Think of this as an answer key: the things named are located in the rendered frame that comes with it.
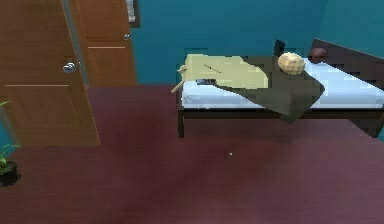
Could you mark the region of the green potted house plant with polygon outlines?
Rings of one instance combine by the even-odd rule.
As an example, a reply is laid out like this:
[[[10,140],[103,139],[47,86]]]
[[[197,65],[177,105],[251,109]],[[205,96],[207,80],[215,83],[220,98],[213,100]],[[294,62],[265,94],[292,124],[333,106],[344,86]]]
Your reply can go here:
[[[5,144],[0,148],[0,187],[10,187],[21,178],[21,174],[17,170],[17,164],[8,161],[6,158],[8,148],[19,148],[19,145]]]

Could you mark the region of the brown heart-shaped ashtray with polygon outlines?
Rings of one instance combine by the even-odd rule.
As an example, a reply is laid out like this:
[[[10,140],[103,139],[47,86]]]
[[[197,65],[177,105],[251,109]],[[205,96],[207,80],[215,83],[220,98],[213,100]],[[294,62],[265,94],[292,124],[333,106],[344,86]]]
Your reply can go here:
[[[312,48],[309,56],[313,60],[320,60],[327,56],[327,51],[323,48]]]

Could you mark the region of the dark framed wall picture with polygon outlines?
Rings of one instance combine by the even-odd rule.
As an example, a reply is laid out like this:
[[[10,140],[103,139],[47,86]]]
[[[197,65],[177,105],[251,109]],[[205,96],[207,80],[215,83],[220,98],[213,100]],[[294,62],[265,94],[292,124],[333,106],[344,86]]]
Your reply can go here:
[[[126,0],[127,12],[128,12],[128,21],[131,27],[139,28],[140,27],[140,13],[138,0]]]

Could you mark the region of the dark wooden bed white mattress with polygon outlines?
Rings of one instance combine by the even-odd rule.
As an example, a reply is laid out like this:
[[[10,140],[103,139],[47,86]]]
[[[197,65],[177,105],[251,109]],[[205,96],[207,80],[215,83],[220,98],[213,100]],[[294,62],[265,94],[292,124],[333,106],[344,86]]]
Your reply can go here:
[[[347,119],[378,137],[384,128],[384,59],[320,39],[312,47],[325,49],[327,56],[321,63],[308,63],[305,71],[325,91],[299,119]],[[238,94],[194,82],[183,86],[177,103],[179,137],[186,119],[282,119]]]

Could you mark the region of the small black box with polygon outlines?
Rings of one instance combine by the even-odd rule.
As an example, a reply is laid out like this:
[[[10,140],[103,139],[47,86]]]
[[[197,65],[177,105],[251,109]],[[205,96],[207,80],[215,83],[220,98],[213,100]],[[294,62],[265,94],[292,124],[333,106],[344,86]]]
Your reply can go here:
[[[276,57],[280,57],[285,50],[285,43],[280,40],[276,40],[274,44],[274,52],[273,55]]]

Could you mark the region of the dark olive green blanket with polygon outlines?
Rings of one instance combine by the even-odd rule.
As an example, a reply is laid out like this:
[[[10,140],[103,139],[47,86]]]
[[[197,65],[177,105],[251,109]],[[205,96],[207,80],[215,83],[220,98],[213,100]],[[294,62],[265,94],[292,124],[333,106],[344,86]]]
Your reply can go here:
[[[244,89],[214,86],[238,94],[252,103],[258,104],[281,115],[287,122],[299,119],[320,98],[325,87],[306,71],[298,75],[283,72],[276,56],[243,56],[242,59],[259,67],[268,78],[267,88]]]

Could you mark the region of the pale yellow cloth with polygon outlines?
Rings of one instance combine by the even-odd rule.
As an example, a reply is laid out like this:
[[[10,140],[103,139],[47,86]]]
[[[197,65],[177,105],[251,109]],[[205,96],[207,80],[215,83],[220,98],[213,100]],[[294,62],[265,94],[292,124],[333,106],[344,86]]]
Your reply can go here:
[[[176,92],[186,81],[214,79],[216,84],[231,88],[258,89],[268,87],[267,75],[257,66],[245,62],[240,56],[209,56],[188,54],[177,70],[181,81],[171,90]]]

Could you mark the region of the yellow woven ball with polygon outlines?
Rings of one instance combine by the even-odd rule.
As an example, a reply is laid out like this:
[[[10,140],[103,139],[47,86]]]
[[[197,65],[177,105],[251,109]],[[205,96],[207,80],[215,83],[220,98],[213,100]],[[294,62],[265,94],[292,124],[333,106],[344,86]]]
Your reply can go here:
[[[282,71],[290,75],[298,75],[305,69],[304,59],[296,53],[283,53],[277,63]]]

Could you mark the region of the brown wooden room door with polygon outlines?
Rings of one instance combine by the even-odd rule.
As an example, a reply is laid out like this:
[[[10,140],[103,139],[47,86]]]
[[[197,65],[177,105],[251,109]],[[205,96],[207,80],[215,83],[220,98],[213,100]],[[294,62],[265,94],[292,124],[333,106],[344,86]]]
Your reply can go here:
[[[69,0],[91,87],[137,85],[126,0]]]
[[[100,144],[68,18],[64,0],[0,0],[0,99],[24,146]]]

